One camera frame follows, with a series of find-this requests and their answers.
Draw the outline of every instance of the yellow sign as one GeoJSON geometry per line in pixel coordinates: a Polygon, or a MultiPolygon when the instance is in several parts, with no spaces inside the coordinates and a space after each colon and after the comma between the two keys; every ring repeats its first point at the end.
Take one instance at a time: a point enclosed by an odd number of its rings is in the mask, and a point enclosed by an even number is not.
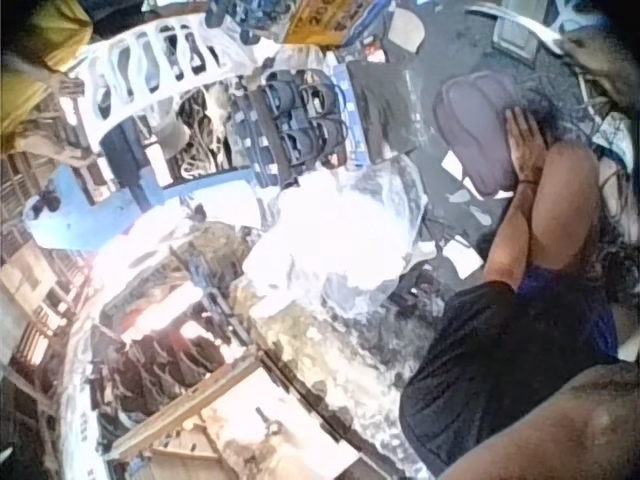
{"type": "Polygon", "coordinates": [[[289,26],[285,43],[340,45],[374,1],[303,0],[289,26]]]}

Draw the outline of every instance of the leg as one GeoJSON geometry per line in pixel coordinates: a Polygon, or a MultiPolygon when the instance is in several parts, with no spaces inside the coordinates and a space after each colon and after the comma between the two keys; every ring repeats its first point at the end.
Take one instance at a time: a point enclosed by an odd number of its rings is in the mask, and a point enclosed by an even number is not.
{"type": "Polygon", "coordinates": [[[598,213],[598,165],[585,146],[558,143],[547,153],[531,217],[531,261],[552,270],[580,266],[598,213]]]}

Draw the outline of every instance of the white plastic sheet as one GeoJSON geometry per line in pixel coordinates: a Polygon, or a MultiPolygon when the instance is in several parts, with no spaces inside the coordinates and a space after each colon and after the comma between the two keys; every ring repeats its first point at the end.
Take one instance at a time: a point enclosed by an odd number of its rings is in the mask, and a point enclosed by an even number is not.
{"type": "Polygon", "coordinates": [[[410,260],[426,204],[405,156],[360,171],[317,170],[275,199],[273,227],[243,268],[263,297],[255,317],[292,301],[353,317],[377,308],[410,260]]]}

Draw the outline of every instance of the purple bag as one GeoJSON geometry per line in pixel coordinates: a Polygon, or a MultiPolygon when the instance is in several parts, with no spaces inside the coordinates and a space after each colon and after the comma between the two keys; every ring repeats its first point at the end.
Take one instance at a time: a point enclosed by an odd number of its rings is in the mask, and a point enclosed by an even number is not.
{"type": "Polygon", "coordinates": [[[520,97],[511,77],[494,72],[449,80],[434,101],[440,135],[484,197],[516,186],[504,111],[518,105],[520,97]]]}

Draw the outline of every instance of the blue shorts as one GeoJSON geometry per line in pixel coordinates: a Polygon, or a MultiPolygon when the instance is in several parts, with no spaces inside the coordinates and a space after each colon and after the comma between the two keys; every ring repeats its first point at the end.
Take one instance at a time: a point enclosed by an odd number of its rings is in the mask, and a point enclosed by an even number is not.
{"type": "Polygon", "coordinates": [[[570,292],[573,306],[586,320],[593,342],[603,352],[618,356],[618,335],[613,312],[601,289],[585,285],[579,277],[531,265],[516,292],[516,298],[535,302],[536,298],[543,298],[550,292],[570,292]]]}

